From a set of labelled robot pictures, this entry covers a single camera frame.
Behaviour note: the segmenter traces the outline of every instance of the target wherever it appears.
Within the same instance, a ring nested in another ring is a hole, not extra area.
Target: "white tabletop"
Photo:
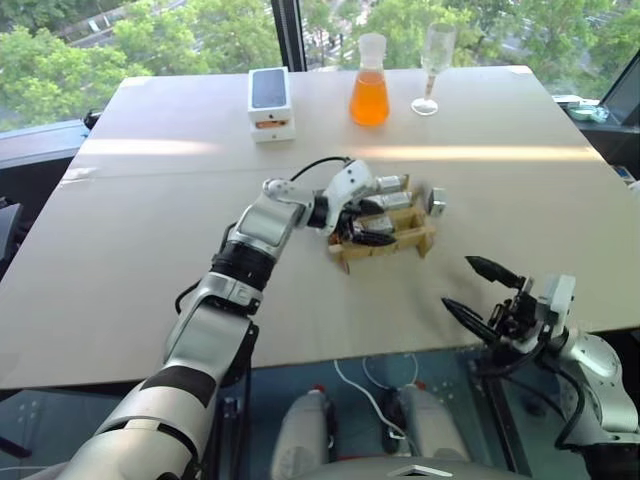
[[[451,69],[440,112],[418,117],[420,71],[387,72],[391,115],[347,113],[353,72],[296,73],[297,138],[256,145],[246,76],[126,80],[73,160],[0,283],[0,388],[120,382],[160,363],[173,300],[209,267],[224,226],[268,177],[327,155],[368,160],[445,187],[426,259],[408,250],[332,263],[326,240],[294,233],[254,321],[255,366],[440,349],[477,339],[441,296],[488,315],[510,292],[465,255],[520,274],[577,277],[571,321],[638,325],[640,221],[623,182],[526,67]],[[300,179],[321,188],[328,164]]]

